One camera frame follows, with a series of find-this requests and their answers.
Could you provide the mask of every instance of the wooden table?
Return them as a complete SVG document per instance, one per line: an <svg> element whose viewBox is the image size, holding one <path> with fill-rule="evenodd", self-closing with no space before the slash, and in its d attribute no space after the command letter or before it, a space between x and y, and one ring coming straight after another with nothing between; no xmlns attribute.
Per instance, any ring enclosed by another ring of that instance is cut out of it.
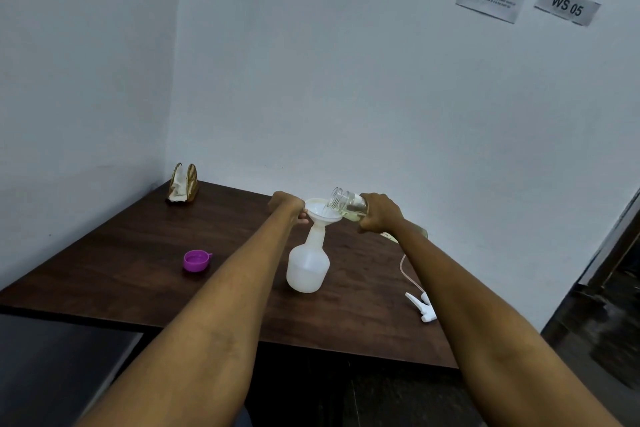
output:
<svg viewBox="0 0 640 427"><path fill-rule="evenodd" d="M151 192L0 291L0 312L130 330L166 326L267 218L269 199L202 182L193 204L169 206L166 190ZM400 247L356 234L354 223L327 228L331 268L320 290L294 291L285 278L287 257L307 232L296 227L282 255L262 341L456 367L438 321L423 324L404 297L418 293L398 268ZM184 253L194 249L213 253L200 274L182 270Z"/></svg>

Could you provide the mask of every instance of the forearm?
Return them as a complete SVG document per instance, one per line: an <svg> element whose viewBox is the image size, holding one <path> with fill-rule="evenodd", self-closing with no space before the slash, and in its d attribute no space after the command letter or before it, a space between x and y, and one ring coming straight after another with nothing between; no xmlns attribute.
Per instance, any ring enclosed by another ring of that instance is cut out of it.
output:
<svg viewBox="0 0 640 427"><path fill-rule="evenodd" d="M140 354L81 427L229 425L251 381L264 308L296 218L276 210Z"/></svg>
<svg viewBox="0 0 640 427"><path fill-rule="evenodd" d="M489 425L618 425L516 310L410 223L394 236Z"/></svg>

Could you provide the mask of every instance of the ws 05 sign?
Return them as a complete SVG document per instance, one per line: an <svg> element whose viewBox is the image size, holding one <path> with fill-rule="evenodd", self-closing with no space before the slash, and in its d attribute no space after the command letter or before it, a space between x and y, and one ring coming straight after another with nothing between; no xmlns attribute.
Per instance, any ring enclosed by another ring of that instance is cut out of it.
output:
<svg viewBox="0 0 640 427"><path fill-rule="evenodd" d="M538 0L536 7L581 26L588 26L600 4L591 0Z"/></svg>

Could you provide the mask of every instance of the left hand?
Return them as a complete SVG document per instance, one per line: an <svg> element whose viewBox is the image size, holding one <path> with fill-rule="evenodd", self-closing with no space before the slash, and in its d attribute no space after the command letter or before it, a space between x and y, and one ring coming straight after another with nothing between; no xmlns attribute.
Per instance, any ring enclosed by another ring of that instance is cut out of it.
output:
<svg viewBox="0 0 640 427"><path fill-rule="evenodd" d="M284 191L276 191L271 197L271 201L268 204L269 212L273 213L276 209L286 208L293 216L297 216L296 223L298 225L306 225L309 220L307 219L307 210L305 209L305 202L293 194L288 194Z"/></svg>

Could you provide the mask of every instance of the bottle body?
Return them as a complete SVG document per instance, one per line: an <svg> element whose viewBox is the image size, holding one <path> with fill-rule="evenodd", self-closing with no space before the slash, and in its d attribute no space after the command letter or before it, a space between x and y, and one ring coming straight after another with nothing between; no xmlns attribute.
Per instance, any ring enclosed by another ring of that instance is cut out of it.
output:
<svg viewBox="0 0 640 427"><path fill-rule="evenodd" d="M341 216L350 221L359 221L369 212L369 205L367 204L366 199L364 199L359 194L355 194L354 192L342 190L341 187L336 187L335 189L333 189L331 197L327 201L326 207L336 210L338 213L340 213ZM420 233L425 238L428 238L427 230L419 227L415 223L412 224L420 230ZM397 240L390 234L380 234L383 237L397 243Z"/></svg>
<svg viewBox="0 0 640 427"><path fill-rule="evenodd" d="M322 249L323 241L324 227L314 225L307 241L289 253L287 282L296 291L309 294L322 286L329 270L329 257Z"/></svg>

